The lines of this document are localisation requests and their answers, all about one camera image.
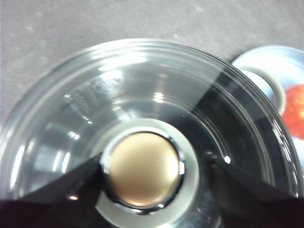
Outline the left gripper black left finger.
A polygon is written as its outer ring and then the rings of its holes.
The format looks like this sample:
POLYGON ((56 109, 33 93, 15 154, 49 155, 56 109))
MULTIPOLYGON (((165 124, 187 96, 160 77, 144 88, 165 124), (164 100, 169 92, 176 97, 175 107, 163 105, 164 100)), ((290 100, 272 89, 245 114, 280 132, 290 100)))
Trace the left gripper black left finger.
POLYGON ((2 228, 103 228, 95 205, 104 187, 97 157, 16 200, 0 201, 2 228))

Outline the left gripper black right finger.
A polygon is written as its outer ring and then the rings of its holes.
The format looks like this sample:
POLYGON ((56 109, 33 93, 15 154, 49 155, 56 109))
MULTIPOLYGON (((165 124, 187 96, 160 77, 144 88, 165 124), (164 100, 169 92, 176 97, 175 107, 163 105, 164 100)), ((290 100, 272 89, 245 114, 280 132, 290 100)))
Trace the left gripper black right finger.
POLYGON ((302 228, 304 199, 209 154, 209 188, 226 228, 302 228))

